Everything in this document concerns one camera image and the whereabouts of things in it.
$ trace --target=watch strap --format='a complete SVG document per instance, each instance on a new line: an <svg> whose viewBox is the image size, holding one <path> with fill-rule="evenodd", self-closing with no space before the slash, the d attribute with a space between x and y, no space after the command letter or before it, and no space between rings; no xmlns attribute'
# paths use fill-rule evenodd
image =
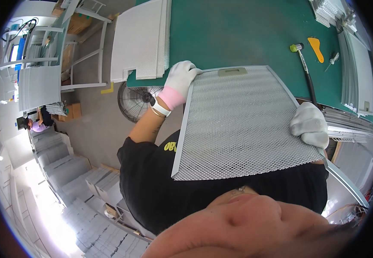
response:
<svg viewBox="0 0 373 258"><path fill-rule="evenodd" d="M155 99L155 104L151 106L151 108L168 117L172 111L164 109L162 106L158 104L158 100L156 99L156 97L153 98Z"/></svg>

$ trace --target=black t-shirt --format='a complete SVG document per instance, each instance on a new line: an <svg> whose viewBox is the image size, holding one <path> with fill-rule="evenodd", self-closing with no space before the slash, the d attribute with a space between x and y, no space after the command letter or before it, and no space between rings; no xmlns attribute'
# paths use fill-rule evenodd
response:
<svg viewBox="0 0 373 258"><path fill-rule="evenodd" d="M276 201L321 213L327 202L324 165L305 164L239 178L174 181L171 178L179 131L159 147L129 137L118 150L121 193L134 218L158 235L184 217L204 209L227 191L247 185Z"/></svg>

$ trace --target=gold bangle bracelet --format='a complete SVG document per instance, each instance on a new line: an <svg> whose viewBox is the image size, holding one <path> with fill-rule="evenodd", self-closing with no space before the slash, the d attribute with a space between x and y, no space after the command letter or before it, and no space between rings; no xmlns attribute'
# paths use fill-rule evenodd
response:
<svg viewBox="0 0 373 258"><path fill-rule="evenodd" d="M157 113L157 112L152 108L152 106L151 106L151 109L152 109L152 112L155 113L155 115L157 115L157 116L159 116L159 117L162 117L163 119L166 118L166 116L161 116L160 114L158 114L158 113Z"/></svg>

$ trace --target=tattoo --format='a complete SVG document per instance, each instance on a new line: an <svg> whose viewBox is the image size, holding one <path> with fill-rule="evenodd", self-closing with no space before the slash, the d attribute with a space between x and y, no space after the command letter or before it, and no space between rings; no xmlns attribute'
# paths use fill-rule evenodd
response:
<svg viewBox="0 0 373 258"><path fill-rule="evenodd" d="M158 133L158 132L159 132L159 129L161 128L161 126L162 126L162 125L158 126L158 127L156 128L156 130L154 130L152 133L155 133L155 134Z"/></svg>

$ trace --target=woman in purple shirt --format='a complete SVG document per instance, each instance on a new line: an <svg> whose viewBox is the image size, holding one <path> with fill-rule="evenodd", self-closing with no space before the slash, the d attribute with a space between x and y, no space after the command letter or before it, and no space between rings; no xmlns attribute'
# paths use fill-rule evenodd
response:
<svg viewBox="0 0 373 258"><path fill-rule="evenodd" d="M51 127L54 124L54 121L50 117L48 111L46 111L46 106L38 108L39 120L34 122L30 118L26 118L24 125L25 129L33 130L35 132L42 132L43 130Z"/></svg>

